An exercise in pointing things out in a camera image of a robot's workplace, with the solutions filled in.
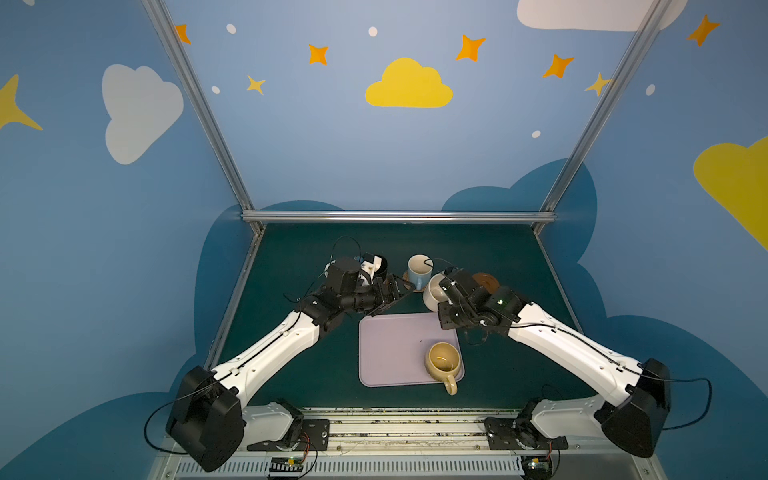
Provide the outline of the tan woven rattan coaster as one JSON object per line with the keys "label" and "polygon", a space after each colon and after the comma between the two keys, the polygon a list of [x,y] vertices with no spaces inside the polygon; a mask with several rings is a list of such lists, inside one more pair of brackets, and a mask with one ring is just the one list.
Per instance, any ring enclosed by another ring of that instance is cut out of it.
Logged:
{"label": "tan woven rattan coaster", "polygon": [[409,291],[421,293],[427,288],[431,277],[431,273],[416,274],[412,273],[411,271],[406,271],[403,274],[402,279]]}

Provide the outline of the cream mug blue handle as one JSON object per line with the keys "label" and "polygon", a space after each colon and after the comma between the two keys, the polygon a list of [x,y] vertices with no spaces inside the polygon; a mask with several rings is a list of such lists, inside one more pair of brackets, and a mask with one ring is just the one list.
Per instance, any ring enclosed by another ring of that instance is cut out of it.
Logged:
{"label": "cream mug blue handle", "polygon": [[415,291],[423,291],[426,288],[432,277],[433,268],[434,262],[427,255],[416,254],[409,258],[407,276]]}

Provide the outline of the white cream ceramic mug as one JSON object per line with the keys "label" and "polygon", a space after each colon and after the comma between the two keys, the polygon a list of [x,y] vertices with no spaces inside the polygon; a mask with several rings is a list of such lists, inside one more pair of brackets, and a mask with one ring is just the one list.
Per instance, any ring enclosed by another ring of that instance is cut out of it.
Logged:
{"label": "white cream ceramic mug", "polygon": [[435,274],[423,291],[423,302],[432,312],[439,310],[438,305],[448,301],[445,291],[440,287],[440,282],[445,278],[442,273]]}

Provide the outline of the small brown wooden coaster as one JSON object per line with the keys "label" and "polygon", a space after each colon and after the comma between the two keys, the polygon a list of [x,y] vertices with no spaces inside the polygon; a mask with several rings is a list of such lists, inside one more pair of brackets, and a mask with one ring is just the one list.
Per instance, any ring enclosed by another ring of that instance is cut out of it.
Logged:
{"label": "small brown wooden coaster", "polygon": [[500,282],[488,273],[478,272],[472,278],[490,294],[495,294],[500,288]]}

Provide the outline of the yellow ceramic mug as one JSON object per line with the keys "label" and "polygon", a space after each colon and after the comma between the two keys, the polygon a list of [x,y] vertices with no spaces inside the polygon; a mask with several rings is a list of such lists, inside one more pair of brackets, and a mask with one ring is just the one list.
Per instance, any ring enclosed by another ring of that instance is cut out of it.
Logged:
{"label": "yellow ceramic mug", "polygon": [[441,383],[451,396],[458,392],[457,380],[461,365],[459,351],[447,342],[432,345],[425,355],[427,373],[433,380]]}

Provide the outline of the black ceramic mug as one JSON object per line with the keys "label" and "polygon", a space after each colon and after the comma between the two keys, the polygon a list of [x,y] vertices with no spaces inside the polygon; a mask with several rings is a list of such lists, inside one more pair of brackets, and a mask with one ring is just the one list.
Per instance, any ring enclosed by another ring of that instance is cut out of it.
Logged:
{"label": "black ceramic mug", "polygon": [[374,258],[374,267],[375,272],[374,276],[376,278],[384,278],[388,274],[388,261],[381,256],[376,256]]}

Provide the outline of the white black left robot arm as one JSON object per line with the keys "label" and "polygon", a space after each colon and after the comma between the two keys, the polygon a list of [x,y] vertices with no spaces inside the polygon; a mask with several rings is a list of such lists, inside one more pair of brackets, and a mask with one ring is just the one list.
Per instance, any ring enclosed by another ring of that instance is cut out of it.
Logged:
{"label": "white black left robot arm", "polygon": [[204,471],[213,472],[242,446],[289,449],[302,443],[303,414],[273,401],[246,416],[258,390],[294,357],[337,328],[348,313],[380,314],[415,290],[389,272],[384,258],[367,255],[330,261],[315,291],[242,353],[210,370],[197,366],[182,379],[165,427]]}

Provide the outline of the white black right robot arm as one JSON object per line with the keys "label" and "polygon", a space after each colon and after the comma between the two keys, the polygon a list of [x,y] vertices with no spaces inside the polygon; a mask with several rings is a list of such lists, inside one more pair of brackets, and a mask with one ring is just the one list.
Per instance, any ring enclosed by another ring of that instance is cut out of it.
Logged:
{"label": "white black right robot arm", "polygon": [[514,419],[512,438],[526,449],[570,436],[603,438],[650,458],[671,410],[670,372],[653,358],[640,362],[572,329],[509,287],[489,292],[466,270],[449,267],[439,283],[444,329],[481,329],[526,345],[591,387],[592,397],[531,400]]}

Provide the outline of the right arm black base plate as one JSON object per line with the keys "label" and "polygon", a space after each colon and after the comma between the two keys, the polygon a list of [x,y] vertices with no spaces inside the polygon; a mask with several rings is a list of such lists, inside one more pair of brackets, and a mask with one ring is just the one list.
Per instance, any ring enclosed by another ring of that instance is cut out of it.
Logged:
{"label": "right arm black base plate", "polygon": [[483,421],[491,450],[567,450],[564,436],[545,437],[528,420],[487,417]]}

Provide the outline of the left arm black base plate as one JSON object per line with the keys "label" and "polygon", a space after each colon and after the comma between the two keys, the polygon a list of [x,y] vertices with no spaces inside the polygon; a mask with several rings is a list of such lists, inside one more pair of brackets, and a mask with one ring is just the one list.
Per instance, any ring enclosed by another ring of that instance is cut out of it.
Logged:
{"label": "left arm black base plate", "polygon": [[302,451],[306,441],[310,442],[312,450],[326,451],[330,440],[329,419],[304,419],[301,431],[291,427],[286,436],[279,441],[261,441],[246,445],[247,451]]}

